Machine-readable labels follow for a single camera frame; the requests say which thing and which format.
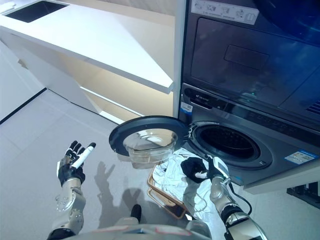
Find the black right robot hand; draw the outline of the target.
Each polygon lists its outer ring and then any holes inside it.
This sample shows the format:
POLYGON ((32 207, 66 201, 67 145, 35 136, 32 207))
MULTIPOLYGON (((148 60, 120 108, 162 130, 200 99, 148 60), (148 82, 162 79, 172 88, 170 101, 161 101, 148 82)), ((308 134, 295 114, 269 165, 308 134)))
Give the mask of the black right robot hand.
POLYGON ((222 159, 208 154, 204 156, 204 159, 208 162, 208 170, 207 172, 196 172, 194 176, 197 179, 210 179, 212 181, 213 178, 220 177, 224 181, 230 178, 228 167, 222 159))

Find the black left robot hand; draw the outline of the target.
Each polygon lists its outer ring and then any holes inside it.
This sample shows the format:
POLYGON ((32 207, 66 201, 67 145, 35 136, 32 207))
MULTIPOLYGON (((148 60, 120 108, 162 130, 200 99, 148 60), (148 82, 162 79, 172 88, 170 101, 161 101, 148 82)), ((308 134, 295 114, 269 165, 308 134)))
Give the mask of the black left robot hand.
POLYGON ((95 142, 90 143, 87 147, 82 147, 82 144, 76 140, 71 143, 64 157, 57 164, 57 178, 61 187, 72 178, 80 180, 81 184, 85 181, 83 165, 95 147, 95 142))

